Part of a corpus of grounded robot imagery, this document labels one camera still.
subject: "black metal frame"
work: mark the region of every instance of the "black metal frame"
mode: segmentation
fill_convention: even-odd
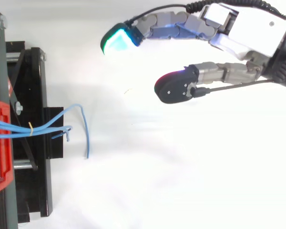
[[[8,62],[8,74],[14,94],[10,97],[12,124],[29,128],[46,124],[63,110],[62,107],[47,107],[47,92],[44,61],[40,48],[24,49],[24,42],[7,42],[7,53],[20,52],[17,62]],[[15,112],[15,103],[24,107],[21,115]],[[63,117],[52,126],[62,126]],[[30,212],[40,212],[41,217],[52,213],[50,159],[61,158],[62,138],[52,135],[14,139],[14,159],[29,158],[33,169],[15,170],[18,222],[29,222]]]
[[[20,52],[17,62],[7,63],[7,52]],[[5,42],[0,29],[0,101],[10,103],[11,123],[33,127],[47,123],[63,107],[47,107],[45,66],[40,48],[25,49],[24,42]],[[8,81],[13,86],[9,95]],[[15,103],[24,110],[16,114]],[[62,126],[63,117],[51,126]],[[18,223],[29,222],[30,212],[41,217],[52,213],[50,159],[62,158],[62,138],[52,135],[13,139],[13,158],[28,159],[32,169],[15,170],[15,179],[0,192],[0,229],[17,229]]]
[[[4,30],[0,29],[0,101],[9,103]],[[17,205],[15,180],[0,192],[0,229],[16,229]]]

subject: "robotic hand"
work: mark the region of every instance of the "robotic hand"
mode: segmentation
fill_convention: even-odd
[[[185,7],[186,12],[150,14],[169,7]],[[192,15],[199,11],[199,17]],[[184,102],[211,92],[258,83],[286,86],[286,16],[264,1],[204,0],[158,7],[115,25],[103,37],[101,48],[106,54],[125,49],[129,43],[139,46],[144,39],[170,38],[208,41],[247,63],[205,62],[168,73],[155,84],[155,92],[164,103]],[[260,76],[267,80],[258,81]],[[214,81],[233,85],[197,87]]]

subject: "blue wire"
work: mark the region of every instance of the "blue wire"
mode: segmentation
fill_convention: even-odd
[[[20,138],[20,137],[30,137],[30,136],[37,136],[37,135],[45,135],[45,134],[49,134],[49,133],[53,133],[56,131],[64,131],[67,134],[67,142],[69,142],[69,131],[66,128],[63,127],[58,127],[58,128],[46,128],[45,130],[41,130],[41,131],[37,131],[37,132],[33,132],[33,134],[9,134],[9,135],[0,135],[0,139],[5,139],[5,138]]]
[[[34,128],[33,129],[33,136],[42,135],[42,134],[48,134],[48,133],[52,133],[52,132],[56,132],[56,131],[64,131],[67,134],[67,139],[69,140],[69,131],[68,131],[68,129],[72,129],[71,126],[50,127],[50,128],[48,128],[48,127],[51,124],[53,124],[55,121],[57,121],[60,117],[62,117],[66,112],[68,112],[69,110],[73,109],[76,106],[80,107],[81,112],[82,112],[82,117],[83,117],[83,120],[84,120],[84,123],[85,123],[86,137],[87,137],[87,158],[89,158],[89,155],[90,155],[89,130],[88,130],[87,120],[86,120],[86,116],[84,114],[83,107],[80,104],[74,104],[74,105],[68,107],[67,109],[63,110],[58,115],[56,115],[53,119],[51,119],[45,125],[42,125],[40,127]],[[11,130],[13,132],[18,132],[18,133],[20,132],[21,134],[0,135],[0,138],[29,137],[30,134],[28,134],[28,133],[31,133],[31,129],[30,128],[19,127],[19,126],[11,125],[11,124],[8,124],[8,123],[0,121],[0,129],[7,129],[7,128],[8,128],[8,130]],[[54,136],[54,138],[62,136],[65,133],[61,133],[61,134],[59,134],[57,136]]]

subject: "coiled cable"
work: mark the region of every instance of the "coiled cable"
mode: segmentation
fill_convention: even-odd
[[[12,124],[0,121],[0,129],[1,130],[9,130],[9,131],[15,132],[13,134],[0,134],[0,139],[31,137],[31,136],[44,135],[44,134],[48,134],[48,133],[54,133],[54,132],[62,131],[62,133],[60,133],[56,136],[53,136],[52,139],[63,136],[64,134],[66,134],[67,135],[67,141],[69,141],[69,131],[72,130],[72,128],[73,128],[72,126],[70,126],[70,125],[62,126],[62,127],[49,127],[49,126],[51,124],[53,124],[54,122],[56,122],[60,117],[62,117],[66,112],[73,109],[74,107],[80,107],[81,112],[82,112],[82,117],[84,120],[85,130],[86,130],[86,138],[87,138],[87,158],[89,158],[89,154],[90,154],[89,130],[88,130],[87,120],[86,120],[86,116],[84,114],[83,107],[80,104],[73,104],[72,106],[68,107],[67,109],[61,111],[58,115],[56,115],[54,118],[52,118],[45,125],[42,125],[42,126],[39,126],[36,128],[32,128],[32,129],[20,127],[20,126],[16,126],[16,125],[12,125]]]
[[[197,13],[200,12],[204,6],[211,5],[212,3],[225,3],[233,6],[256,7],[261,10],[268,11],[284,20],[286,16],[281,14],[276,8],[272,7],[269,3],[262,0],[203,0],[197,1],[186,5],[186,12]]]
[[[283,61],[279,69],[272,76],[276,83],[283,83],[286,80],[286,60]]]

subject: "wire bundle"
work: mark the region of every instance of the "wire bundle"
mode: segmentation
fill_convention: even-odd
[[[88,125],[87,125],[86,117],[84,114],[84,110],[80,104],[74,104],[74,105],[68,107],[67,109],[63,110],[58,115],[56,115],[53,119],[51,119],[45,125],[40,126],[40,127],[36,127],[36,128],[25,128],[25,127],[20,127],[20,126],[16,126],[16,125],[12,125],[12,124],[0,121],[0,130],[8,130],[8,131],[14,132],[13,134],[0,135],[0,139],[30,137],[30,136],[44,135],[44,134],[62,131],[62,133],[60,133],[56,136],[53,136],[52,139],[63,136],[64,134],[66,134],[67,141],[69,142],[69,140],[70,140],[69,131],[73,129],[73,127],[71,125],[62,126],[62,127],[49,127],[49,126],[51,124],[53,124],[55,121],[57,121],[60,117],[62,117],[66,112],[73,109],[74,107],[80,107],[81,112],[82,112],[82,117],[84,119],[86,136],[87,136],[87,158],[89,158],[89,153],[90,153],[89,131],[88,131]]]
[[[133,17],[128,21],[125,21],[125,24],[131,27],[131,25],[134,23],[135,20],[138,20],[139,18],[144,17],[147,14],[154,12],[156,10],[162,10],[162,9],[171,8],[171,7],[184,7],[187,13],[197,13],[197,12],[200,12],[204,6],[211,5],[212,3],[225,3],[228,5],[232,5],[232,6],[256,7],[258,9],[265,10],[269,13],[272,13],[286,20],[286,15],[281,14],[276,8],[274,8],[269,3],[263,0],[201,0],[201,1],[196,1],[193,3],[187,4],[187,5],[171,4],[171,5],[156,7],[138,16]]]

